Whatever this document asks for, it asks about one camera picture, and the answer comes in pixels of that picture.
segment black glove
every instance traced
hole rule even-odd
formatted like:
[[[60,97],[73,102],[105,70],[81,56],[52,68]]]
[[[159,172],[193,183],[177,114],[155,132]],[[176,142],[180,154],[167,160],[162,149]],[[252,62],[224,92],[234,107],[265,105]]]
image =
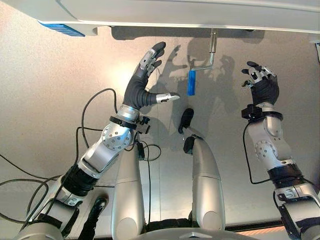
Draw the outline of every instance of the black glove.
[[[157,94],[145,90],[150,74],[162,63],[156,60],[165,53],[165,47],[165,42],[159,42],[144,55],[126,87],[123,104],[139,110],[144,106],[180,98],[177,93]]]
[[[242,73],[251,77],[249,84],[253,104],[256,106],[262,103],[274,105],[279,97],[279,86],[277,76],[265,66],[248,61],[249,69],[243,69]]]

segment gray floor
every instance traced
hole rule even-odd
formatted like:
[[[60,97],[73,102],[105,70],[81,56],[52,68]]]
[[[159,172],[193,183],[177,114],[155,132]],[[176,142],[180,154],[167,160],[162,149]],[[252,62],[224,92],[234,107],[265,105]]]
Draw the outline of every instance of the gray floor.
[[[62,174],[75,157],[75,129],[87,100],[103,88],[117,91],[120,105],[127,83],[146,50],[167,43],[163,64],[148,84],[152,92],[178,92],[179,101],[141,109],[151,118],[144,139],[159,144],[161,157],[151,163],[151,221],[185,218],[192,203],[192,157],[182,152],[177,132],[186,107],[195,111],[192,126],[206,137],[223,181],[227,225],[278,220],[272,200],[273,185],[249,184],[241,110],[251,103],[241,83],[246,61],[267,65],[278,74],[280,97],[276,109],[283,113],[284,136],[305,177],[319,183],[320,172],[320,68],[316,48],[308,35],[294,32],[221,30],[214,69],[197,73],[196,95],[187,97],[188,71],[208,61],[209,29],[101,27],[98,36],[70,37],[41,26],[36,20],[0,2],[0,152],[20,167],[42,176]],[[88,108],[85,125],[103,128],[114,114],[113,96],[99,96]],[[88,132],[92,144],[99,135]],[[247,138],[252,174],[256,181],[268,177],[255,158]],[[80,141],[80,153],[85,146]],[[118,165],[101,180],[113,184]],[[140,163],[148,219],[148,168]],[[0,161],[0,181],[25,177]],[[36,184],[0,188],[0,211],[23,219]],[[77,235],[97,189],[81,207],[72,231]],[[98,236],[110,234],[110,206],[103,212]],[[0,220],[0,238],[14,236],[20,226]]]

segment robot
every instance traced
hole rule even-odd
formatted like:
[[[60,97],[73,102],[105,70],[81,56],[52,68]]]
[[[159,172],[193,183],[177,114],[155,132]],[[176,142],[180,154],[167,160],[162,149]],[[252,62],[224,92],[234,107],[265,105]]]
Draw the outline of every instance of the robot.
[[[50,187],[49,194],[28,216],[15,240],[62,240],[71,231],[79,205],[118,155],[119,170],[113,196],[111,234],[115,240],[156,239],[235,239],[253,238],[225,231],[225,207],[221,178],[214,155],[204,138],[190,127],[192,109],[187,109],[178,131],[185,136],[184,151],[193,156],[192,211],[188,227],[145,232],[142,185],[139,171],[139,134],[149,129],[148,119],[140,117],[144,106],[174,101],[177,93],[150,93],[145,90],[150,74],[162,62],[164,42],[153,46],[139,62],[124,94],[123,103],[101,137],[65,175]],[[320,200],[292,160],[291,149],[283,138],[282,114],[274,111],[279,96],[277,76],[269,68],[248,62],[242,70],[250,76],[253,104],[242,110],[248,119],[248,132],[254,149],[275,186],[277,208],[291,239],[320,238]]]

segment wire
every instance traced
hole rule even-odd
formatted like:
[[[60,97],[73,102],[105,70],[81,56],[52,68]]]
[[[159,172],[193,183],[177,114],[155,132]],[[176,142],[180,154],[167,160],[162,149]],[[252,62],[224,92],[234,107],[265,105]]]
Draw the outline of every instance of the wire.
[[[38,186],[38,188],[34,191],[31,199],[29,200],[29,204],[28,204],[28,207],[26,208],[26,213],[28,214],[30,212],[30,209],[31,209],[31,205],[32,205],[32,202],[34,201],[37,193],[39,192],[39,190],[41,189],[41,187],[46,184],[47,182],[49,182],[50,180],[56,180],[56,178],[59,178],[61,177],[62,175],[57,175],[57,176],[53,176],[53,177],[50,177],[48,178],[47,180],[45,180],[44,182],[42,182],[42,184],[40,186]]]
[[[249,171],[249,178],[250,178],[250,182],[251,182],[252,184],[262,184],[262,183],[265,183],[265,182],[270,181],[271,179],[268,178],[268,179],[266,179],[266,180],[256,181],[256,182],[254,182],[254,181],[252,180],[251,169],[250,169],[250,164],[249,164],[249,160],[248,160],[248,153],[247,153],[247,148],[246,148],[246,141],[245,141],[246,130],[247,130],[247,128],[249,127],[249,125],[250,125],[250,122],[245,126],[245,128],[244,128],[244,130],[243,130],[243,134],[242,134],[242,141],[243,141],[243,147],[244,147],[246,164],[247,164],[247,166],[248,166],[248,171]]]
[[[135,144],[136,144],[136,138],[137,138],[138,134],[139,134],[139,132],[137,131],[137,132],[135,133],[135,135],[134,135],[134,138],[133,138],[132,147],[131,147],[130,149],[124,149],[125,151],[130,152],[130,151],[132,151],[132,149],[134,149]]]
[[[146,161],[148,162],[148,174],[149,174],[149,219],[148,219],[148,225],[150,224],[150,217],[151,217],[151,174],[150,174],[150,162],[149,162],[149,145],[145,141],[140,141],[143,142],[148,149],[148,155],[146,158]]]
[[[95,188],[111,188],[111,189],[113,189],[115,186],[109,186],[109,185],[107,185],[107,186],[103,186],[103,185],[95,185],[94,187],[95,187]]]
[[[79,132],[79,129],[82,129],[84,130],[84,127],[83,126],[78,126],[76,128],[76,131],[75,131],[75,160],[74,160],[74,163],[71,167],[71,169],[73,169],[76,165],[77,165],[77,162],[78,162],[78,158],[79,158],[79,138],[78,138],[78,132]],[[66,180],[68,179],[70,173],[72,172],[72,170],[70,170],[63,178],[62,182],[61,182],[61,185],[60,187],[58,188],[58,190],[56,191],[55,195],[54,195],[54,198],[52,199],[51,203],[50,203],[50,206],[49,208],[46,210],[45,214],[43,215],[43,218],[45,216],[48,215],[48,213],[50,212],[52,206],[54,205],[56,199],[57,199],[57,196],[58,194],[60,193],[61,189],[63,188]]]
[[[0,157],[2,157],[4,160],[6,160],[9,164],[11,164],[12,166],[16,167],[17,169],[19,169],[21,172],[24,172],[25,174],[31,176],[31,177],[34,177],[34,178],[37,178],[37,179],[44,179],[46,180],[47,178],[46,177],[43,177],[43,176],[38,176],[38,175],[35,175],[35,174],[32,174],[30,172],[27,172],[26,170],[23,170],[22,168],[18,167],[17,165],[15,165],[13,162],[9,161],[5,156],[3,156],[1,153],[0,153]]]
[[[156,147],[156,148],[159,149],[159,155],[158,155],[157,157],[155,157],[155,158],[149,159],[149,162],[153,162],[154,160],[157,160],[158,158],[160,158],[161,153],[162,153],[161,147],[159,147],[159,145],[157,145],[157,144],[149,144],[148,146],[149,146],[149,147]]]
[[[274,190],[273,190],[272,197],[273,197],[274,204],[275,204],[276,208],[278,209],[279,206],[278,206],[277,201],[276,201],[276,191],[274,191]]]
[[[117,94],[116,94],[116,91],[115,91],[114,89],[112,89],[112,88],[106,88],[106,89],[103,89],[103,90],[101,90],[101,91],[98,91],[96,94],[94,94],[94,95],[89,99],[89,101],[85,104],[85,106],[84,106],[84,108],[83,108],[83,111],[82,111],[82,115],[81,115],[81,130],[82,130],[82,136],[83,136],[83,140],[84,140],[84,143],[85,143],[87,149],[89,148],[89,144],[88,144],[88,141],[87,141],[87,138],[86,138],[85,127],[84,127],[85,113],[86,113],[87,107],[89,106],[89,104],[91,103],[91,101],[92,101],[93,99],[95,99],[96,96],[98,96],[99,94],[102,94],[103,92],[106,92],[106,91],[112,91],[112,92],[113,92],[113,95],[114,95],[114,100],[113,100],[114,111],[115,111],[116,114],[118,113],[118,110],[117,110]]]
[[[24,178],[17,178],[17,179],[11,179],[11,180],[7,180],[7,181],[4,181],[4,182],[1,182],[0,183],[0,186],[3,186],[5,184],[9,184],[9,183],[15,183],[15,182],[35,182],[35,183],[40,183],[41,186],[45,186],[45,193],[42,195],[42,198],[41,200],[39,201],[39,203],[37,204],[37,206],[34,208],[34,210],[36,210],[39,205],[41,204],[41,202],[45,199],[48,191],[49,191],[49,187],[47,185],[47,183],[41,181],[41,180],[38,180],[38,179],[24,179]],[[13,222],[13,223],[16,223],[16,224],[25,224],[26,221],[20,221],[20,220],[16,220],[16,219],[13,219],[11,217],[8,217],[6,215],[4,215],[3,213],[0,213],[0,217],[4,218],[5,220],[8,220],[10,222]]]

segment robotic hand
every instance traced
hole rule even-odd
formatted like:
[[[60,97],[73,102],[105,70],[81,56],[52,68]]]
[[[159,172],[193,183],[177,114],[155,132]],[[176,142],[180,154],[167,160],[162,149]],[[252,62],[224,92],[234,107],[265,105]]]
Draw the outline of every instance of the robotic hand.
[[[256,156],[264,163],[275,186],[273,200],[281,220],[291,239],[320,239],[319,197],[293,161],[291,148],[283,138],[283,116],[274,111],[279,96],[277,75],[255,62],[247,64],[250,68],[242,72],[251,79],[242,86],[251,88],[253,104],[241,113],[249,121],[248,132]]]
[[[243,69],[242,73],[248,74],[251,79],[243,83],[243,87],[250,87],[253,104],[255,106],[270,103],[274,105],[279,97],[278,78],[266,66],[260,66],[253,61],[246,63],[249,69]]]
[[[165,42],[159,42],[141,59],[125,90],[124,105],[139,110],[144,106],[173,101],[180,98],[179,94],[174,92],[156,94],[149,93],[145,90],[150,74],[162,63],[161,60],[156,60],[165,53],[165,47]]]
[[[154,45],[139,62],[129,81],[123,103],[116,116],[102,131],[99,140],[88,148],[79,162],[50,187],[47,198],[32,211],[15,240],[62,240],[75,223],[78,206],[98,179],[112,166],[116,157],[128,145],[135,144],[133,133],[147,133],[148,118],[139,119],[140,108],[180,98],[177,93],[149,93],[145,90],[150,74],[162,62],[165,42]]]

